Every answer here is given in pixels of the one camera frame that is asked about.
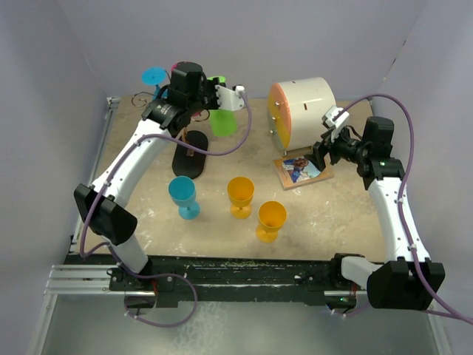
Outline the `green plastic wine glass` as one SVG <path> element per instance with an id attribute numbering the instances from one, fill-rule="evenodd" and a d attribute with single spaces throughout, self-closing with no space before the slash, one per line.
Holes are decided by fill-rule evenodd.
<path id="1" fill-rule="evenodd" d="M 226 78 L 221 75 L 211 76 L 208 81 L 219 81 L 220 85 L 226 87 Z M 209 110 L 209 120 L 212 132 L 217 137 L 227 137 L 237 130 L 234 112 L 222 109 Z"/>

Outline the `pink plastic wine glass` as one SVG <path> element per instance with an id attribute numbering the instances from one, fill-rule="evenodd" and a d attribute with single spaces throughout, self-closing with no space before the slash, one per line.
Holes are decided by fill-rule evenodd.
<path id="1" fill-rule="evenodd" d="M 206 76 L 201 65 L 180 61 L 171 68 L 169 101 L 191 116 L 203 110 Z"/>

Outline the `metal wine glass rack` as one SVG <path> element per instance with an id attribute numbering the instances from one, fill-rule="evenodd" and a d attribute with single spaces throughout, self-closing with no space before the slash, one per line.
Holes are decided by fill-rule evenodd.
<path id="1" fill-rule="evenodd" d="M 134 107 L 146 107 L 152 102 L 158 90 L 151 92 L 138 92 L 132 96 L 131 102 Z M 197 130 L 188 130 L 187 126 L 180 130 L 179 141 L 195 146 L 198 149 L 206 150 L 208 148 L 208 137 L 205 133 Z M 193 149 L 177 145 L 172 160 L 172 171 L 175 176 L 186 176 L 191 179 L 198 178 L 205 168 L 206 156 Z"/>

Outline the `orange wine glass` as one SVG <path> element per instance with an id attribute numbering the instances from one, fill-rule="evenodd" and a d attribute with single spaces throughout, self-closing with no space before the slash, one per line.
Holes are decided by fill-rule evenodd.
<path id="1" fill-rule="evenodd" d="M 260 206 L 258 218 L 256 236 L 264 243 L 272 243 L 287 220 L 287 211 L 280 202 L 267 201 Z"/>
<path id="2" fill-rule="evenodd" d="M 252 212 L 253 182 L 247 177 L 234 177 L 228 183 L 227 192 L 231 214 L 237 219 L 248 218 Z"/>

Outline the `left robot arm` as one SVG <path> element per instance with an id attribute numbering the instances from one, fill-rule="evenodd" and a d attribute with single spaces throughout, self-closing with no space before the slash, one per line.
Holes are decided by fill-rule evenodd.
<path id="1" fill-rule="evenodd" d="M 137 183 L 154 159 L 186 128 L 194 115 L 216 109 L 218 78 L 208 78 L 194 62 L 171 69 L 169 83 L 147 103 L 135 132 L 112 164 L 90 185 L 78 184 L 74 198 L 84 222 L 103 238 L 122 265 L 126 281 L 136 290 L 152 282 L 151 262 L 135 236 L 137 218 L 126 206 Z"/>

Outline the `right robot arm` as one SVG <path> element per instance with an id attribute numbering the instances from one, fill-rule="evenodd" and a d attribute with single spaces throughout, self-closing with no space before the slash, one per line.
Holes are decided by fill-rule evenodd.
<path id="1" fill-rule="evenodd" d="M 323 117 L 327 131 L 313 145 L 307 158 L 317 169 L 341 159 L 355 163 L 368 191 L 381 226 L 386 261 L 374 264 L 358 254 L 337 254 L 336 266 L 329 270 L 330 284 L 346 289 L 355 283 L 367 292 L 373 308 L 425 311 L 432 302 L 426 290 L 437 291 L 444 278 L 442 263 L 434 263 L 418 236 L 409 210 L 407 193 L 401 183 L 405 176 L 402 162 L 391 156 L 394 123 L 388 118 L 369 117 L 363 135 L 352 138 L 345 122 L 337 124 Z"/>

